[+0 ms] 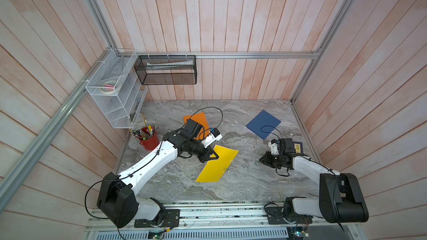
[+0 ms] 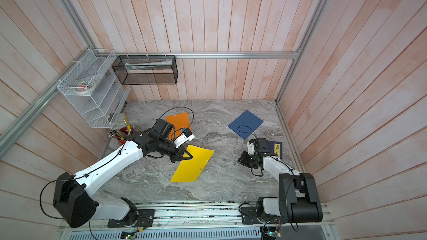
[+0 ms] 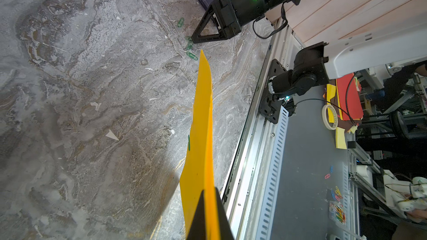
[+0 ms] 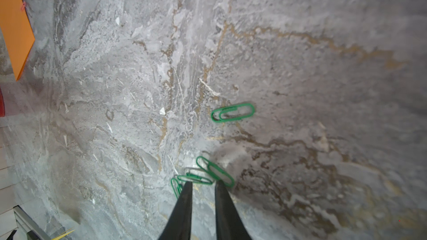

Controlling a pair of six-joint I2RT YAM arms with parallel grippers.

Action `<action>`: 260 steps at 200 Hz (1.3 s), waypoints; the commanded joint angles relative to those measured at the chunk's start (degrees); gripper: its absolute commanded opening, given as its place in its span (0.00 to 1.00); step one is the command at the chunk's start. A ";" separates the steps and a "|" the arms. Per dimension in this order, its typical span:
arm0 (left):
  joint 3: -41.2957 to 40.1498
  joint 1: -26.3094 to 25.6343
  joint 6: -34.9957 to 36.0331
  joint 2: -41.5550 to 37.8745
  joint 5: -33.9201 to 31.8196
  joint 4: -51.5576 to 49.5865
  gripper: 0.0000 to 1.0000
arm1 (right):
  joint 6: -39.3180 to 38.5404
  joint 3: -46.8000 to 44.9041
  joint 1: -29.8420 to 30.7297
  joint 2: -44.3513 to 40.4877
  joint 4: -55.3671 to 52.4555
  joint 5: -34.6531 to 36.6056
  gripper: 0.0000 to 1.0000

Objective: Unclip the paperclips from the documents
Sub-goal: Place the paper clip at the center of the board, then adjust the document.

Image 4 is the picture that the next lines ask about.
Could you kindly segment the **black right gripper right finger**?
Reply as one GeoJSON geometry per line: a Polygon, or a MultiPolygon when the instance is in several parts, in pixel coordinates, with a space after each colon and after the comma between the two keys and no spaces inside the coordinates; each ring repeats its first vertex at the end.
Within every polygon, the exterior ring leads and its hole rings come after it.
{"type": "Polygon", "coordinates": [[[223,181],[215,184],[215,214],[218,240],[251,240],[223,181]]]}

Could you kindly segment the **green paperclip top edge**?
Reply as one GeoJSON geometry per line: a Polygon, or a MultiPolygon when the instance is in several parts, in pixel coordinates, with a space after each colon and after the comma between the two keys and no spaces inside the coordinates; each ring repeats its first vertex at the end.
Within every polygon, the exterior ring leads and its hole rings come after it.
{"type": "Polygon", "coordinates": [[[251,103],[241,103],[217,108],[211,112],[210,117],[215,123],[233,122],[252,117],[255,111],[251,103]]]}

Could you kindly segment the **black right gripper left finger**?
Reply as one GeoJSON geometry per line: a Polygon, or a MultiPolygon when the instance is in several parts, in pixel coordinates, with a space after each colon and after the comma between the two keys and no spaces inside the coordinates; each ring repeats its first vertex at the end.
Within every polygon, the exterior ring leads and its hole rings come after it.
{"type": "Polygon", "coordinates": [[[159,240],[189,240],[192,223],[193,183],[186,182],[159,240]]]}

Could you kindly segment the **green paperclip side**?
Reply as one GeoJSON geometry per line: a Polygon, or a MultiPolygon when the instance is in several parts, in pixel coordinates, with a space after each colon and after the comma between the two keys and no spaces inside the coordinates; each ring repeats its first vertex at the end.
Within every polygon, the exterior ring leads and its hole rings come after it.
{"type": "Polygon", "coordinates": [[[202,171],[207,173],[214,180],[222,181],[225,186],[231,188],[235,185],[235,180],[229,173],[227,173],[219,165],[208,160],[206,157],[198,156],[196,158],[196,164],[202,171]]]}
{"type": "Polygon", "coordinates": [[[199,176],[188,172],[185,175],[177,175],[176,178],[182,182],[193,182],[195,184],[212,185],[213,181],[207,177],[199,176]]]}

